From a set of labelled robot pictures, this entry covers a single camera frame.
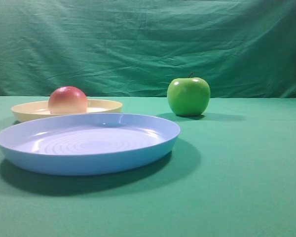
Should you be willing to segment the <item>blue plastic plate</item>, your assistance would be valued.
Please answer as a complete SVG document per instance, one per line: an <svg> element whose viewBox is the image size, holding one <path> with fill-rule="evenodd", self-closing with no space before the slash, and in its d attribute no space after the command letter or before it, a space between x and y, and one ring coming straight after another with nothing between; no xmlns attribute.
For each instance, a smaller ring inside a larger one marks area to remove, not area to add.
<svg viewBox="0 0 296 237"><path fill-rule="evenodd" d="M148 115L98 113L36 119L0 132L13 165L35 173L81 176L126 171L171 152L180 127Z"/></svg>

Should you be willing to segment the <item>yellow plastic plate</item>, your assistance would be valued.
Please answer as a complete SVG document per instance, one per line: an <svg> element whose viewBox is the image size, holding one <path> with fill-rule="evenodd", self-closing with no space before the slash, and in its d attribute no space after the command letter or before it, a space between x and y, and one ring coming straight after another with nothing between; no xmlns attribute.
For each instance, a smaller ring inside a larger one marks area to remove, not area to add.
<svg viewBox="0 0 296 237"><path fill-rule="evenodd" d="M11 111L18 122L26 122L35 119L62 116L52 114L48 109L48 101L36 101L15 105ZM86 113L121 113L123 104L118 101L88 99Z"/></svg>

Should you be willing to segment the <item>green apple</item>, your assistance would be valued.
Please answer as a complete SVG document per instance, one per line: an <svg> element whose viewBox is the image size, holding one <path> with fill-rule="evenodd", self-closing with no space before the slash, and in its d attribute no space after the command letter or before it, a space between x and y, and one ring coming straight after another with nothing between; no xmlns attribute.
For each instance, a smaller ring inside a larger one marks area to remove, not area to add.
<svg viewBox="0 0 296 237"><path fill-rule="evenodd" d="M170 109L177 116L200 116L208 107L211 97L209 84L190 73L187 78L173 79L167 88Z"/></svg>

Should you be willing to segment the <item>green table cloth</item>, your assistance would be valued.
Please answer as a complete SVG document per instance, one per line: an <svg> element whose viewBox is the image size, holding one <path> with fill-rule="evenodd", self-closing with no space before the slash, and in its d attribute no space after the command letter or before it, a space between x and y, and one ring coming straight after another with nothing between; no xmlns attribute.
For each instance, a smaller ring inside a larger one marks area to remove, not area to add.
<svg viewBox="0 0 296 237"><path fill-rule="evenodd" d="M0 131L16 123L0 97ZM296 98L213 98L181 118L165 98L120 97L125 113L181 127L172 153L103 176L31 173L0 151L0 237L296 237Z"/></svg>

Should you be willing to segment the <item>green backdrop cloth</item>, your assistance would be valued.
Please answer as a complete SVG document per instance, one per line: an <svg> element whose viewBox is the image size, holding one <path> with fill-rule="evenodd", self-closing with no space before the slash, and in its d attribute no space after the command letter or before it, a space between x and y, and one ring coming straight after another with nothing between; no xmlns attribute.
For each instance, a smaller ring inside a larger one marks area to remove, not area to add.
<svg viewBox="0 0 296 237"><path fill-rule="evenodd" d="M0 96L296 97L296 0L0 0Z"/></svg>

